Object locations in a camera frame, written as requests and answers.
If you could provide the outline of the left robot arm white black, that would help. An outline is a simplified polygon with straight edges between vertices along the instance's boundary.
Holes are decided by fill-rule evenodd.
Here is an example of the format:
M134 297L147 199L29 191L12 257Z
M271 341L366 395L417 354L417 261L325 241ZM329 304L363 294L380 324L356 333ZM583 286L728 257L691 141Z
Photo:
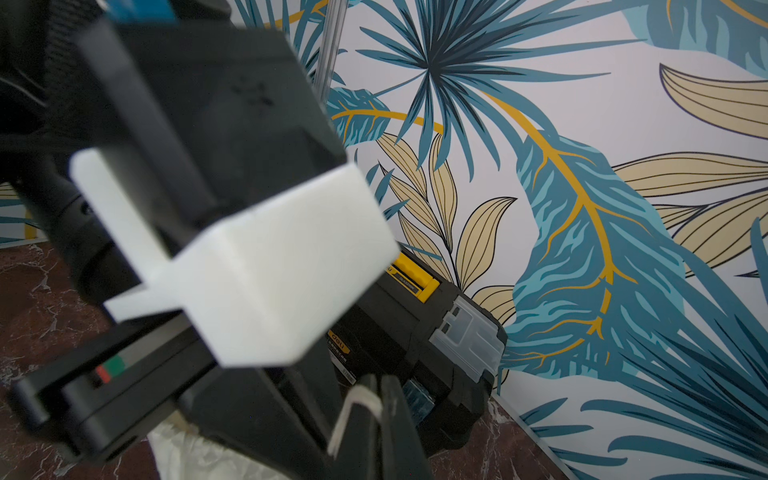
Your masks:
M120 36L226 212L345 163L283 41L231 30L224 1L174 1L171 9L183 22L180 32L140 27ZM95 139L111 145L123 166L135 163L112 105L86 92L74 43L100 13L93 1L1 5L1 178L18 190L92 304L138 282L63 171ZM15 383L8 402L25 432L71 461L106 463L177 406L216 443L280 472L297 479L329 472L324 447L340 397L328 362L315 383L298 367L223 369L187 334L130 368L126 379L91 375L98 360L169 323L162 315L110 330Z

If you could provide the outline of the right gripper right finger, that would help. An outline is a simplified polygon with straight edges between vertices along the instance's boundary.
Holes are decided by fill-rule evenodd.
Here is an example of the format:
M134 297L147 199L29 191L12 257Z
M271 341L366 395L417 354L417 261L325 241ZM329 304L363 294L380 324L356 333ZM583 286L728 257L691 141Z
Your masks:
M382 377L380 393L383 402L381 478L433 479L398 379L394 376Z

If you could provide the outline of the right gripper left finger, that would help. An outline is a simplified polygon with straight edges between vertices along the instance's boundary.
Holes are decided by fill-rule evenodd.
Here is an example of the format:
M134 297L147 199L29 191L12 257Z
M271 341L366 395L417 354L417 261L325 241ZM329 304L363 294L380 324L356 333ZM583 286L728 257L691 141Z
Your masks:
M378 479L382 399L374 375L348 391L332 431L328 479Z

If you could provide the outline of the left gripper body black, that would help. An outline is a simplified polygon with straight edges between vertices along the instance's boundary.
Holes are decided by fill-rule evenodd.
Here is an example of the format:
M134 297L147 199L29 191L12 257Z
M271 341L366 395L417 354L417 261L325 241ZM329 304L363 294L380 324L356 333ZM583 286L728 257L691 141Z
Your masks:
M181 141L177 130L160 105L157 96L152 91L146 79L144 69L138 64L138 61L128 50L126 43L120 36L121 31L124 29L140 27L149 29L159 28L171 33L180 32L183 28L183 22L173 13L171 9L172 2L174 1L150 1L146 4L136 4L130 10L124 10L121 4L117 2L108 3L105 6L99 6L95 2L100 8L100 16L91 25L81 30L74 40L78 57L87 75L85 90L89 94L100 94L106 102L112 105L115 114L121 120L124 131L128 135L130 144L134 147L135 163L132 167L123 166L120 155L114 151L111 145L103 140L95 139L78 147L68 157L63 171L65 176L74 184L77 191L85 199L71 176L71 161L79 150L88 147L99 150L104 156L108 167L116 176L118 183L134 202L137 210L148 222L152 231L158 236L161 244L170 255L176 255L206 227L248 207L266 201L285 190L263 200L256 200L232 213L226 212L223 198L212 189L210 177L201 171L199 161ZM310 97L315 100L306 75L298 64L285 37L271 30L248 30L264 34L274 34L287 45L288 51L298 70L299 82L308 88ZM90 211L101 223L88 201L86 199L85 201ZM104 226L103 228L109 238L115 243L106 228ZM202 341L203 347L211 355L213 363L220 368L272 369L267 367L226 368L221 366L194 326L188 326L180 334L167 340L163 345L155 348L148 355L140 359L135 365L130 366L124 373L110 379L105 379L97 374L97 368L109 357L116 354L120 348L136 346L142 340L156 337L162 328L170 326L173 322L186 321L189 318L184 312L176 310L141 317L125 323L113 322L105 333L119 327L135 327L143 319L162 315L170 318L168 325L138 340L135 344L121 346L115 352L98 360L90 371L91 375L98 380L126 379L130 368L137 366L143 359L157 353L161 348L169 346L172 342L180 340L187 334L195 335ZM305 381L315 383L317 381L312 381L311 375L318 374L320 376L319 368L323 362L328 361L324 360L321 356L320 344L314 343L310 348L307 359L275 368L289 369L298 367L300 375ZM180 407L173 407L169 412L162 414L159 421L141 437L147 435L152 428L156 427L174 410L183 412ZM186 413L184 414L203 430L199 421L194 420Z

